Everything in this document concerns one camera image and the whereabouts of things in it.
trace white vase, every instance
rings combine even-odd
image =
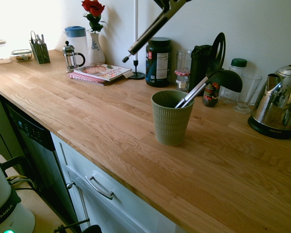
[[[105,55],[101,49],[100,43],[99,43],[99,33],[95,32],[89,32],[92,38],[92,43],[90,45],[90,50],[89,50],[89,62],[90,64],[95,64],[95,63],[105,63],[106,58]]]

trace cable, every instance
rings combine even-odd
[[[29,182],[34,187],[34,184],[33,184],[32,180],[30,180],[30,179],[19,179],[19,180],[16,180],[16,181],[10,181],[10,184],[13,185],[13,184],[16,184],[16,183],[21,182],[21,181]]]
[[[35,189],[33,189],[33,188],[16,188],[15,190],[33,190],[33,191],[35,191]]]
[[[12,180],[14,180],[14,179],[17,178],[17,177],[19,177],[19,178],[24,178],[24,179],[28,179],[27,176],[22,176],[22,175],[9,176],[9,177],[7,177],[6,179],[12,181]]]

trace cookbook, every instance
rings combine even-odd
[[[124,75],[125,78],[134,75],[131,68],[117,67],[101,63],[87,67],[79,67],[74,69],[74,72],[107,81],[114,80],[122,75]]]
[[[72,73],[68,73],[67,74],[68,77],[72,78],[72,79],[77,79],[77,80],[82,80],[82,81],[86,81],[86,82],[90,82],[90,83],[95,83],[95,84],[99,84],[99,85],[107,85],[109,84],[111,81],[107,81],[104,79],[98,79],[95,77],[91,77],[85,74],[79,74],[76,72],[72,72]]]

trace kettle base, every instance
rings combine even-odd
[[[278,130],[257,122],[252,116],[248,119],[248,124],[252,129],[260,134],[276,139],[290,139],[291,130]]]

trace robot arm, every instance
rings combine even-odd
[[[154,0],[163,12],[154,20],[148,29],[136,40],[136,42],[128,49],[130,55],[122,61],[126,62],[131,55],[136,54],[146,42],[152,38],[155,33],[188,1],[191,0]]]

